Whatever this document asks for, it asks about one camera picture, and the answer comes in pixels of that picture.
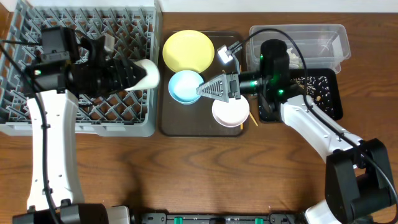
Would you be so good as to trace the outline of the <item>light blue bowl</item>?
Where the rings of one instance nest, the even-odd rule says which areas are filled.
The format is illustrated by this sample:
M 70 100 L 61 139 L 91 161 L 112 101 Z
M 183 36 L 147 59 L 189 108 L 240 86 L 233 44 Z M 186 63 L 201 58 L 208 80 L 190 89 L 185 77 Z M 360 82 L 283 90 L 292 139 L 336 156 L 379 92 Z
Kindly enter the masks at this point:
M 197 72 L 182 70 L 174 74 L 168 84 L 171 97 L 183 105 L 191 105 L 200 99 L 196 89 L 204 84 L 204 80 Z

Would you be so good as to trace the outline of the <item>white wrapper waste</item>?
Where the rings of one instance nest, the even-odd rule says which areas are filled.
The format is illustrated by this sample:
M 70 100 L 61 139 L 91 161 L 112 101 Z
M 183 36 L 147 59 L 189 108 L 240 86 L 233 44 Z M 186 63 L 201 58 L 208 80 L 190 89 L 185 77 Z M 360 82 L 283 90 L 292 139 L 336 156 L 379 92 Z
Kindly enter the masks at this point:
M 292 52 L 293 48 L 287 49 L 287 53 L 289 55 L 289 68 L 291 69 L 300 69 L 302 68 L 301 59 L 295 53 Z

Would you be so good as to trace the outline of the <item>white green cup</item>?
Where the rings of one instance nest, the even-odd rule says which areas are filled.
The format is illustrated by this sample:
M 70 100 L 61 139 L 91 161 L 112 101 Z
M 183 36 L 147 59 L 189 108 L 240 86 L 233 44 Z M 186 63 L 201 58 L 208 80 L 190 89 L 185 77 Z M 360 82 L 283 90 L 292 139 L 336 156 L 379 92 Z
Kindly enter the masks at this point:
M 143 68 L 146 72 L 146 76 L 142 78 L 133 87 L 127 88 L 126 91 L 146 90 L 146 89 L 156 88 L 160 81 L 160 73 L 159 69 L 157 68 L 157 65 L 149 59 L 142 59 L 134 62 L 134 64 L 137 65 L 138 67 Z

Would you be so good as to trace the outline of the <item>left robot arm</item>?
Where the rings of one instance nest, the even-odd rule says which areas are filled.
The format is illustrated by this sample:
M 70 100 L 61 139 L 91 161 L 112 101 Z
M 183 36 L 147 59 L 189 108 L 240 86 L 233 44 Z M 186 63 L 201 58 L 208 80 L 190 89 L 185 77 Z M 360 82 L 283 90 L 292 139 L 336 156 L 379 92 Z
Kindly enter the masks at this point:
M 43 29 L 41 56 L 21 71 L 32 123 L 33 169 L 27 213 L 14 223 L 131 223 L 125 205 L 86 203 L 76 161 L 78 97 L 155 88 L 157 65 L 113 59 L 114 38 L 76 37 L 67 27 Z

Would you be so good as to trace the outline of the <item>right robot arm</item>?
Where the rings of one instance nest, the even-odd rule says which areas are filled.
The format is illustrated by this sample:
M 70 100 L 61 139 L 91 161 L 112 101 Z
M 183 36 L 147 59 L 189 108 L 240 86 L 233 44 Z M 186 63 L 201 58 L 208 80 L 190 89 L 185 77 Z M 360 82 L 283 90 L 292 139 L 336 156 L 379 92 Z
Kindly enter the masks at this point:
M 372 213 L 397 205 L 385 145 L 363 140 L 325 114 L 291 79 L 289 63 L 286 43 L 267 40 L 258 71 L 218 75 L 196 92 L 224 102 L 256 94 L 271 118 L 293 128 L 318 152 L 326 164 L 325 199 L 306 209 L 305 223 L 368 222 Z

